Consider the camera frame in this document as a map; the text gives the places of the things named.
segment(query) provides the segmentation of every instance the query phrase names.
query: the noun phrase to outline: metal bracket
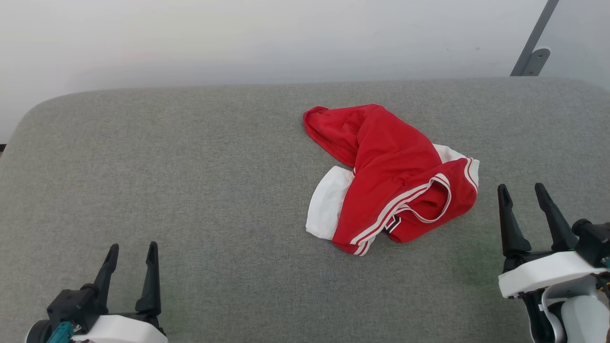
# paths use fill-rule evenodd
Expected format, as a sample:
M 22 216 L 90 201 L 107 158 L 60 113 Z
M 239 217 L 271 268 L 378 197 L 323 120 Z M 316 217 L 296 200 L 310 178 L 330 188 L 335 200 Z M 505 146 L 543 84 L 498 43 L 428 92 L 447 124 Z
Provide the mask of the metal bracket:
M 517 63 L 515 63 L 515 67 L 512 69 L 511 76 L 534 76 L 534 74 L 538 75 L 535 72 L 530 74 L 530 70 L 527 70 L 526 66 L 531 61 L 531 55 L 536 53 L 533 52 L 534 48 L 538 44 L 538 39 L 540 39 L 542 31 L 544 31 L 544 27 L 547 25 L 548 20 L 551 18 L 551 15 L 553 14 L 553 11 L 555 10 L 555 7 L 557 6 L 558 2 L 559 0 L 547 0 L 547 4 L 544 6 L 544 9 L 542 10 L 540 17 L 538 18 L 538 21 L 536 22 L 532 33 L 529 35 L 528 41 L 523 47 L 523 51 L 521 52 Z
M 549 56 L 551 56 L 551 51 L 547 48 L 532 52 L 521 76 L 538 76 Z

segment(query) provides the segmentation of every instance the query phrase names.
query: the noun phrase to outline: white wall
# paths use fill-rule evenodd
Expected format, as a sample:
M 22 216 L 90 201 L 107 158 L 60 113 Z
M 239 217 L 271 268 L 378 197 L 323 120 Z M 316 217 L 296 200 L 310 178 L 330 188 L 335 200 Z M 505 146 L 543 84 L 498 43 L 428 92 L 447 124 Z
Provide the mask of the white wall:
M 112 87 L 507 76 L 545 0 L 0 0 L 0 143 Z
M 541 47 L 551 51 L 541 76 L 580 79 L 610 90 L 610 1 L 559 0 L 538 39 Z

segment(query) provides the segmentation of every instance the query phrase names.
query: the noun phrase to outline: red fabric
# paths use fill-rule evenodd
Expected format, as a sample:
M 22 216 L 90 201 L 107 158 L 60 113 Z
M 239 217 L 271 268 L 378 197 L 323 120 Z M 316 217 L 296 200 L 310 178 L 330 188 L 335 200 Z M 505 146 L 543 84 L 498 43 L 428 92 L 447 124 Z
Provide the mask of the red fabric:
M 366 253 L 371 239 L 386 226 L 395 226 L 390 237 L 405 243 L 474 205 L 478 186 L 468 177 L 473 160 L 442 163 L 425 135 L 380 105 L 314 107 L 303 121 L 314 141 L 354 168 L 332 238 L 348 253 Z

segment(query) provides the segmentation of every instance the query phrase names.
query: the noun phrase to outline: gray upholstered bench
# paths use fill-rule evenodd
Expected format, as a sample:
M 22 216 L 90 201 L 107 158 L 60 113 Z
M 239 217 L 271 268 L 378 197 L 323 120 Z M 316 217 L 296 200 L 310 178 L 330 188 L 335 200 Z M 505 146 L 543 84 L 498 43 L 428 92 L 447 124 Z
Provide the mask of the gray upholstered bench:
M 305 232 L 335 164 L 304 132 L 313 106 L 379 103 L 481 161 L 475 207 L 420 239 L 379 235 L 363 258 Z M 109 308 L 132 311 L 159 243 L 170 342 L 525 342 L 502 271 L 496 187 L 535 248 L 533 186 L 569 222 L 609 219 L 610 94 L 498 78 L 109 90 L 30 111 L 0 158 L 0 335 L 22 340 L 63 288 L 121 253 Z

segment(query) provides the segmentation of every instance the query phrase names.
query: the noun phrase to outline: robotic arm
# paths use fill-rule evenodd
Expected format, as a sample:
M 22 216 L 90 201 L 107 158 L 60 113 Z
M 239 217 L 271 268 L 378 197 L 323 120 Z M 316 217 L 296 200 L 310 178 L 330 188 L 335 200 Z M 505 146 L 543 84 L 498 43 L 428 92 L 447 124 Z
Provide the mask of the robotic arm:
M 530 252 L 512 213 L 505 185 L 498 186 L 502 251 L 498 277 L 502 296 L 521 299 L 534 343 L 601 343 L 610 328 L 610 312 L 598 289 L 610 299 L 610 223 L 586 219 L 570 226 L 543 184 L 534 187 L 553 238 L 550 251 Z
M 61 291 L 46 310 L 49 319 L 34 324 L 25 343 L 168 343 L 157 320 L 161 313 L 157 243 L 148 248 L 148 269 L 135 312 L 109 314 L 106 307 L 117 259 L 118 244 L 113 244 L 93 284 Z

